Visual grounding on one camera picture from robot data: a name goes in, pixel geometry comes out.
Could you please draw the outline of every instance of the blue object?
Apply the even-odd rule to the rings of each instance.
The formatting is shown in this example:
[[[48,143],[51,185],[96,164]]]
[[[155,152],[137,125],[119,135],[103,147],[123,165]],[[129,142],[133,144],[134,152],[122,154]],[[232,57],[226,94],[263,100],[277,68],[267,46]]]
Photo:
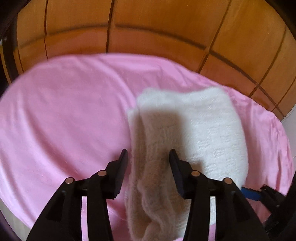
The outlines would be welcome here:
[[[261,200],[261,192],[255,191],[253,189],[248,189],[242,187],[241,189],[242,194],[245,196],[245,198],[254,200],[254,201],[260,201]]]

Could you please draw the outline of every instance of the folded white cloth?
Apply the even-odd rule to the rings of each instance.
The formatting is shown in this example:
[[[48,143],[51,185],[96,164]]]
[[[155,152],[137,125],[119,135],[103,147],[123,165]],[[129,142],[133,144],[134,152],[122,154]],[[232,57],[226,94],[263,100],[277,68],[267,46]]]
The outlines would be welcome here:
[[[191,200],[177,193],[168,160],[172,148],[208,178],[230,177],[238,187],[244,184],[248,172],[244,133],[221,89],[187,94],[147,89],[128,117],[132,168],[126,209],[133,241],[171,241],[185,232]]]

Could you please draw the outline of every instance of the white wall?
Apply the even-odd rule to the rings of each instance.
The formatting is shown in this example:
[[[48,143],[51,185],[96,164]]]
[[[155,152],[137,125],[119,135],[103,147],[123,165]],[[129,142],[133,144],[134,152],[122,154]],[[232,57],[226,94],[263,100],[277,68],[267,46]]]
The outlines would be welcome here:
[[[287,117],[283,119],[282,124],[290,140],[290,147],[294,160],[294,168],[296,168],[296,105],[290,111]]]

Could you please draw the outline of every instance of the gray floor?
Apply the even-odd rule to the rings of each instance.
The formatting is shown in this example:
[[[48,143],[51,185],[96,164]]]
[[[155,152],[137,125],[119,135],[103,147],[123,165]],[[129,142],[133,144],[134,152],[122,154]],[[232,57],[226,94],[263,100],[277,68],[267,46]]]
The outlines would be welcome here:
[[[30,229],[24,225],[13,213],[5,206],[5,204],[0,199],[0,210],[3,213],[5,219],[12,227],[13,231],[17,234],[17,236],[22,240],[26,241]]]

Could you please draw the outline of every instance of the pink tablecloth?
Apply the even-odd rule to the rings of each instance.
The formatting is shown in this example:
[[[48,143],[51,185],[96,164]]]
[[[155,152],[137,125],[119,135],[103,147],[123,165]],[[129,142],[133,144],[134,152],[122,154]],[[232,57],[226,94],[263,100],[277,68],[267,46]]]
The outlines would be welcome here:
[[[68,176],[90,177],[131,149],[126,111],[147,87],[179,92],[219,84],[157,57],[126,54],[64,56],[20,76],[0,101],[0,198],[32,227]],[[275,115],[220,86],[235,106],[247,140],[246,187],[267,184],[286,194],[293,176],[289,141]],[[124,195],[108,201],[115,240],[129,240]],[[268,212],[252,203],[264,220]],[[83,239],[87,239],[82,221]]]

